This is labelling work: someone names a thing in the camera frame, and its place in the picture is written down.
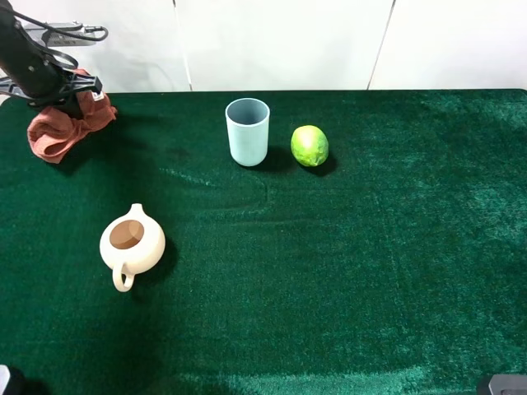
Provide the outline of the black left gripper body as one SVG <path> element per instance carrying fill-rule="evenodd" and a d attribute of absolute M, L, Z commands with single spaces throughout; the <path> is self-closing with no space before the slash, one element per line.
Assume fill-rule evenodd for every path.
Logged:
<path fill-rule="evenodd" d="M 98 77 L 77 72 L 78 61 L 35 42 L 24 30 L 25 23 L 33 23 L 56 33 L 91 43 L 102 41 L 100 26 L 86 26 L 75 35 L 59 30 L 48 23 L 37 21 L 16 12 L 8 1 L 1 2 L 1 93 L 23 99 L 31 108 L 61 108 L 61 101 L 73 93 L 102 92 Z"/>

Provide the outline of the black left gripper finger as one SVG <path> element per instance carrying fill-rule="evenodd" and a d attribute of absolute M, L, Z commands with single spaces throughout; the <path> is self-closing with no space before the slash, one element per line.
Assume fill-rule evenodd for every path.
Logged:
<path fill-rule="evenodd" d="M 72 119 L 83 119 L 84 117 L 76 93 L 61 101 L 61 111 Z"/>

